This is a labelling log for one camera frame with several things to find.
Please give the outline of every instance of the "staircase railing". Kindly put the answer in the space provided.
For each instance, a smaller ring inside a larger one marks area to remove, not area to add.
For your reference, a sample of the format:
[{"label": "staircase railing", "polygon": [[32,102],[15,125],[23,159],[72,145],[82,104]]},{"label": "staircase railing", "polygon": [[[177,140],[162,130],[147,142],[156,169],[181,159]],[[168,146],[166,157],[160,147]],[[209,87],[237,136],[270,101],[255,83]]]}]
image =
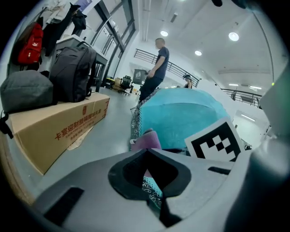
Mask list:
[{"label": "staircase railing", "polygon": [[255,93],[232,90],[232,89],[222,89],[227,95],[231,97],[234,101],[244,102],[250,104],[251,106],[260,107],[260,99],[262,95],[258,95]]},{"label": "staircase railing", "polygon": [[[155,64],[157,60],[157,56],[149,52],[143,51],[141,49],[136,49],[134,57],[137,59],[147,61],[152,64]],[[197,87],[198,85],[198,82],[199,82],[198,78],[196,78],[194,75],[190,74],[189,72],[185,71],[184,69],[182,69],[181,67],[177,66],[176,64],[172,62],[168,62],[167,71],[175,74],[176,76],[182,79],[184,78],[186,74],[189,74],[192,77],[191,79],[192,79],[193,86]]]}]

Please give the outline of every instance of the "floor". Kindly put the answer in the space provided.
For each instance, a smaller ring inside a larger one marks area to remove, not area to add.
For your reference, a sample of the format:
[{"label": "floor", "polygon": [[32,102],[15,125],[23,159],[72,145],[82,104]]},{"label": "floor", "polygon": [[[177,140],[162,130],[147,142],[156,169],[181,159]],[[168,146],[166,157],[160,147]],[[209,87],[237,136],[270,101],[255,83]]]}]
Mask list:
[{"label": "floor", "polygon": [[101,88],[100,93],[110,96],[106,117],[93,127],[80,147],[65,151],[44,176],[28,163],[14,140],[9,140],[12,159],[33,197],[36,198],[47,187],[83,164],[129,150],[132,119],[130,109],[137,105],[139,96],[125,96],[105,88]]}]

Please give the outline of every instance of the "patterned fabric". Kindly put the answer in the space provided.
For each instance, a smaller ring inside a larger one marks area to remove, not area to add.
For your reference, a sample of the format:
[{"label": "patterned fabric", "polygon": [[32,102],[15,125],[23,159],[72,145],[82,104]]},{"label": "patterned fabric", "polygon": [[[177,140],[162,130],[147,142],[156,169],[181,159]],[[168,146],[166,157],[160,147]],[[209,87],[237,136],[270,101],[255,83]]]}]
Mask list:
[{"label": "patterned fabric", "polygon": [[131,139],[132,140],[135,140],[135,139],[137,139],[137,138],[139,138],[141,136],[140,135],[140,108],[141,108],[141,106],[145,102],[149,101],[150,98],[153,97],[158,90],[159,89],[156,89],[153,93],[151,93],[149,95],[149,97],[147,97],[145,100],[140,102],[136,107],[131,109],[131,110],[135,110],[134,113],[133,113],[133,119],[132,119],[132,122],[131,122]]},{"label": "patterned fabric", "polygon": [[161,209],[162,191],[152,177],[143,178],[142,189],[148,193],[150,200],[155,203],[158,209]]}]

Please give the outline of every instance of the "gray bag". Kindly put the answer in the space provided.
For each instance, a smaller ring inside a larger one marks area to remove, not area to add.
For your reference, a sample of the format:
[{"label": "gray bag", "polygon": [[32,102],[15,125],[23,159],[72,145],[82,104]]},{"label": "gray bag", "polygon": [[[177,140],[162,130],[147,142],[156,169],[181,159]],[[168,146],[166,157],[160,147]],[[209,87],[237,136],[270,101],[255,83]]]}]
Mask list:
[{"label": "gray bag", "polygon": [[64,48],[50,72],[58,101],[80,102],[91,95],[91,85],[96,73],[96,51],[89,48]]},{"label": "gray bag", "polygon": [[12,73],[0,87],[3,110],[6,113],[51,105],[53,84],[35,70]]}]

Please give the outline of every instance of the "dark t-shirt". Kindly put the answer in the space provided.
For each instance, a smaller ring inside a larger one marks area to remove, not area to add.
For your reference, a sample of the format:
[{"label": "dark t-shirt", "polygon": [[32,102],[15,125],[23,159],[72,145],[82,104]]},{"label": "dark t-shirt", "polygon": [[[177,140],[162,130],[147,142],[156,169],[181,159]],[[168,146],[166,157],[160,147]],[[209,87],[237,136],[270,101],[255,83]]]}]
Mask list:
[{"label": "dark t-shirt", "polygon": [[161,56],[164,56],[165,60],[163,64],[156,70],[154,76],[163,80],[165,77],[166,68],[167,68],[168,60],[169,60],[169,50],[166,47],[163,47],[162,49],[159,50],[156,63],[159,61]]},{"label": "dark t-shirt", "polygon": [[184,86],[184,88],[189,88],[189,84],[187,83],[185,86]]}]

